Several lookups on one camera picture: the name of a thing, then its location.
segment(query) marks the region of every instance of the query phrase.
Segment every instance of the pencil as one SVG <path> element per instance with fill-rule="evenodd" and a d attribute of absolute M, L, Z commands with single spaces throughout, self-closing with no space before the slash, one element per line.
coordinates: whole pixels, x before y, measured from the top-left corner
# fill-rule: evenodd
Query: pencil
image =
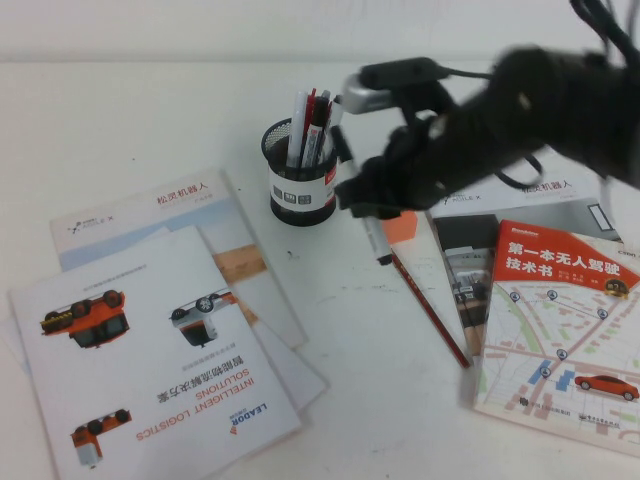
<path fill-rule="evenodd" d="M 422 291 L 420 290 L 416 282 L 413 280 L 413 277 L 409 274 L 409 272 L 404 267 L 404 265 L 402 264 L 402 262 L 400 261 L 400 259 L 398 258 L 398 256 L 395 254 L 393 250 L 391 250 L 391 259 L 393 260 L 393 264 L 395 265 L 398 272 L 400 272 L 400 275 L 402 276 L 402 278 L 404 278 L 404 281 L 407 282 L 409 289 L 413 292 L 416 299 L 422 306 L 422 309 L 425 311 L 427 316 L 431 319 L 431 323 L 433 323 L 436 329 L 440 332 L 440 335 L 442 335 L 442 338 L 444 339 L 447 346 L 449 347 L 449 350 L 451 350 L 451 353 L 453 353 L 453 355 L 458 360 L 458 363 L 462 366 L 462 368 L 469 368 L 471 366 L 471 364 L 469 363 L 469 360 L 467 360 L 467 357 L 465 357 L 464 353 L 462 353 L 462 350 L 460 350 L 460 347 L 458 347 L 458 344 L 455 342 L 455 340 L 447 330 L 447 327 L 444 326 L 444 323 L 442 323 L 442 320 L 440 320 L 440 317 L 438 317 L 435 310 L 429 304 L 427 298 L 422 294 Z"/>

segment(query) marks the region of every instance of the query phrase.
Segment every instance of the red car illustration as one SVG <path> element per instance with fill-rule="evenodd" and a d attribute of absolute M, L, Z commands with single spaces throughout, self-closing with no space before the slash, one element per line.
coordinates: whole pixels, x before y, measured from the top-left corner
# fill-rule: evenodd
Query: red car illustration
<path fill-rule="evenodd" d="M 81 348 L 98 348 L 129 330 L 124 301 L 124 293 L 108 290 L 59 312 L 47 313 L 40 326 L 44 335 L 68 333 Z"/>
<path fill-rule="evenodd" d="M 95 468 L 102 460 L 102 450 L 98 443 L 98 435 L 106 433 L 120 425 L 131 421 L 131 413 L 128 410 L 118 410 L 101 418 L 91 420 L 76 428 L 71 434 L 73 446 L 76 447 L 80 465 Z"/>
<path fill-rule="evenodd" d="M 627 382 L 610 377 L 609 375 L 598 375 L 595 377 L 576 377 L 576 385 L 583 390 L 600 390 L 602 392 L 612 393 L 614 395 L 622 395 L 625 400 L 631 402 L 635 398 L 640 398 L 638 389 Z"/>

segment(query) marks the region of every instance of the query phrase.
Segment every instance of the book cover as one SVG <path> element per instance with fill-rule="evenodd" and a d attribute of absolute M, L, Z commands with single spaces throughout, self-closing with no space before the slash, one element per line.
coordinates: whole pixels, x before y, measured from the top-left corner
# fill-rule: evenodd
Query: book cover
<path fill-rule="evenodd" d="M 640 455 L 640 255 L 502 221 L 475 409 Z"/>
<path fill-rule="evenodd" d="M 11 297 L 61 478 L 200 479 L 300 425 L 195 227 Z"/>

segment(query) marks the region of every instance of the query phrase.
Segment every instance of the pen holder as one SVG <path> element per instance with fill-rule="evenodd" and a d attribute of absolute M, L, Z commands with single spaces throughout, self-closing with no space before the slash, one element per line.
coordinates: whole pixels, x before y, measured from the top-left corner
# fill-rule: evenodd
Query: pen holder
<path fill-rule="evenodd" d="M 284 223 L 309 227 L 324 222 L 336 209 L 333 187 L 338 156 L 333 149 L 316 166 L 287 167 L 290 126 L 290 118 L 282 120 L 262 137 L 262 153 L 269 163 L 271 211 Z"/>

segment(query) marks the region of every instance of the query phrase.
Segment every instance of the marker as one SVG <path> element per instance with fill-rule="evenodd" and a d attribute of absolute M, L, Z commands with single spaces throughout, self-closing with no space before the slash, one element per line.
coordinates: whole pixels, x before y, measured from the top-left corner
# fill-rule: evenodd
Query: marker
<path fill-rule="evenodd" d="M 307 111 L 304 116 L 304 131 L 309 130 L 311 124 L 311 114 L 313 113 L 313 105 L 316 101 L 316 89 L 311 90 L 311 95 L 307 97 Z"/>
<path fill-rule="evenodd" d="M 307 130 L 307 142 L 302 155 L 302 168 L 312 167 L 315 163 L 320 141 L 322 140 L 322 130 L 327 124 L 327 114 L 329 108 L 329 99 L 324 97 L 316 98 L 313 107 L 313 116 L 309 129 Z"/>
<path fill-rule="evenodd" d="M 307 110 L 307 92 L 298 92 L 291 117 L 289 133 L 289 149 L 287 150 L 287 167 L 296 168 L 300 165 L 300 150 L 304 135 L 304 117 Z"/>
<path fill-rule="evenodd" d="M 320 147 L 321 153 L 318 156 L 319 161 L 325 161 L 329 158 L 329 155 L 331 155 L 331 150 L 333 150 L 333 138 L 331 135 L 327 135 L 327 132 L 331 127 L 340 125 L 340 120 L 342 120 L 342 111 L 342 95 L 336 95 L 331 103 L 331 114 L 329 115 L 327 128 L 325 128 L 324 143 Z"/>
<path fill-rule="evenodd" d="M 331 133 L 333 144 L 336 146 L 340 162 L 348 169 L 349 178 L 355 177 L 358 175 L 358 166 L 353 160 L 351 149 L 342 135 L 342 130 L 340 130 L 339 126 L 335 126 L 331 127 L 329 132 Z M 362 222 L 378 262 L 380 265 L 389 265 L 393 261 L 393 257 L 387 236 L 382 229 L 382 223 L 375 217 L 364 217 Z"/>

